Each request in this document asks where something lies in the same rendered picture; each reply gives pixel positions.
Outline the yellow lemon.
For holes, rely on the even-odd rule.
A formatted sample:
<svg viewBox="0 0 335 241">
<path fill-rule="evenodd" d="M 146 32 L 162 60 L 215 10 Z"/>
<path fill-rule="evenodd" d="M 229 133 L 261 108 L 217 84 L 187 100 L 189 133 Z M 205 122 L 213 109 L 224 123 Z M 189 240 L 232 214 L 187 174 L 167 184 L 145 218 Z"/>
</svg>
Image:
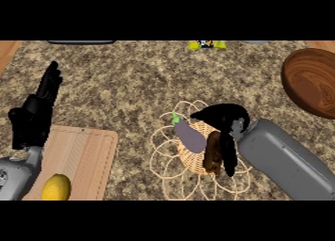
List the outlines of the yellow lemon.
<svg viewBox="0 0 335 241">
<path fill-rule="evenodd" d="M 64 174 L 55 174 L 41 188 L 41 198 L 46 201 L 68 201 L 71 196 L 71 181 Z"/>
</svg>

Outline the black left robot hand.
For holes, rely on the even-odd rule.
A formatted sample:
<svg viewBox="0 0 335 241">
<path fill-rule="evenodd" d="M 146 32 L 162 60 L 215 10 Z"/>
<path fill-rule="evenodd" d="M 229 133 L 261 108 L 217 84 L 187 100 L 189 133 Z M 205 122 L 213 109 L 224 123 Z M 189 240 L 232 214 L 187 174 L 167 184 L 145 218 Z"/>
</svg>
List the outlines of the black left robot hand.
<svg viewBox="0 0 335 241">
<path fill-rule="evenodd" d="M 15 150 L 44 146 L 50 134 L 61 83 L 59 63 L 53 61 L 43 74 L 35 94 L 28 96 L 21 107 L 15 107 L 9 111 L 12 148 Z"/>
</svg>

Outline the dark grey flat object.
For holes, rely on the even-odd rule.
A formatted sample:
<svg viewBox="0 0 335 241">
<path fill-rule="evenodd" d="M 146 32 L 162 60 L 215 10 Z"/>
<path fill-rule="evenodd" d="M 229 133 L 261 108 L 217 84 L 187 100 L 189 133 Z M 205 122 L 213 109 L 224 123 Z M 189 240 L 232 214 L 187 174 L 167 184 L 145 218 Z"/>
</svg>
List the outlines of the dark grey flat object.
<svg viewBox="0 0 335 241">
<path fill-rule="evenodd" d="M 47 40 L 52 44 L 72 44 L 72 45 L 100 45 L 114 44 L 117 40 Z"/>
</svg>

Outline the yellow and blue package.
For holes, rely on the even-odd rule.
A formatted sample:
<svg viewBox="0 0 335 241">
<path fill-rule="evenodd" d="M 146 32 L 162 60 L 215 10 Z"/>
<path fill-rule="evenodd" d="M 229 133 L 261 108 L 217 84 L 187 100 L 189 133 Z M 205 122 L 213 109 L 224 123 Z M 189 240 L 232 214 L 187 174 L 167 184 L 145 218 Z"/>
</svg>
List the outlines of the yellow and blue package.
<svg viewBox="0 0 335 241">
<path fill-rule="evenodd" d="M 227 49 L 224 40 L 192 40 L 189 41 L 190 49 Z"/>
</svg>

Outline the purple eggplant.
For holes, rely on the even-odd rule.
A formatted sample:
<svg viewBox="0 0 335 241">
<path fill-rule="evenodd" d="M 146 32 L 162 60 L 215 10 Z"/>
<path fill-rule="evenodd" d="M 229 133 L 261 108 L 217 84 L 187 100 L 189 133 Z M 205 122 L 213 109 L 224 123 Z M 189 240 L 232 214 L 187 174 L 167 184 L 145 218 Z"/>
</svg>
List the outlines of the purple eggplant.
<svg viewBox="0 0 335 241">
<path fill-rule="evenodd" d="M 205 137 L 196 131 L 177 113 L 173 113 L 173 124 L 183 146 L 192 153 L 201 153 L 205 149 Z"/>
</svg>

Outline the brown sweet potato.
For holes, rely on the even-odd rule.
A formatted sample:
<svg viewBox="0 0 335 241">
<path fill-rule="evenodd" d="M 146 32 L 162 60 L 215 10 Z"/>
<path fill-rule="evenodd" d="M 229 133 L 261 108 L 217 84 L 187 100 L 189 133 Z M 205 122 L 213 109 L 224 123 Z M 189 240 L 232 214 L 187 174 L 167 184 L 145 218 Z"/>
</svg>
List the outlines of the brown sweet potato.
<svg viewBox="0 0 335 241">
<path fill-rule="evenodd" d="M 221 173 L 223 165 L 223 154 L 220 148 L 220 136 L 221 133 L 214 131 L 208 135 L 207 147 L 204 153 L 204 168 L 208 173 L 214 172 L 215 174 Z"/>
</svg>

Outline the pale wooden cutting board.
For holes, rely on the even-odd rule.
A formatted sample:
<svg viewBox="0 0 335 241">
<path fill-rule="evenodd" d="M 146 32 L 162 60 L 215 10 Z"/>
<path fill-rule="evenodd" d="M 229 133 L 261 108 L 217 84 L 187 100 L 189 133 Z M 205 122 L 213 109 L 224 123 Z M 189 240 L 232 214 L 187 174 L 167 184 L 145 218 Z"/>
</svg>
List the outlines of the pale wooden cutting board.
<svg viewBox="0 0 335 241">
<path fill-rule="evenodd" d="M 71 201 L 100 201 L 106 193 L 117 145 L 115 131 L 53 125 L 44 146 L 41 173 L 24 200 L 41 199 L 44 183 L 58 173 L 71 181 Z"/>
</svg>

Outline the brown wooden bowl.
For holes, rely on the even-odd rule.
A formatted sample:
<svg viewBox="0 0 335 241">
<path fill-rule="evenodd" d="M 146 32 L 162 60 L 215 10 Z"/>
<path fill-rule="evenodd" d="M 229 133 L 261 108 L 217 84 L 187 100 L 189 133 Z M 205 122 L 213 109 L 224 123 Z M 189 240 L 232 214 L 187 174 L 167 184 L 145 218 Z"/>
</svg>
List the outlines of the brown wooden bowl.
<svg viewBox="0 0 335 241">
<path fill-rule="evenodd" d="M 297 50 L 285 58 L 280 79 L 297 106 L 335 120 L 335 54 L 317 48 Z"/>
</svg>

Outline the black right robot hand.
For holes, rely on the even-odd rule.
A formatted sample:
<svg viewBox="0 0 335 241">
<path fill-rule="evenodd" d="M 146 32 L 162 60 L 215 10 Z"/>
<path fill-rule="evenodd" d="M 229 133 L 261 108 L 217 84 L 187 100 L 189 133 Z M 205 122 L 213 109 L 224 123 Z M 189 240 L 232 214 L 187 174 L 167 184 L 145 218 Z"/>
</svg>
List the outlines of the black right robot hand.
<svg viewBox="0 0 335 241">
<path fill-rule="evenodd" d="M 190 118 L 207 123 L 221 133 L 221 169 L 226 169 L 226 174 L 232 177 L 238 166 L 236 142 L 243 137 L 243 133 L 249 128 L 249 112 L 239 104 L 215 104 L 195 112 Z"/>
</svg>

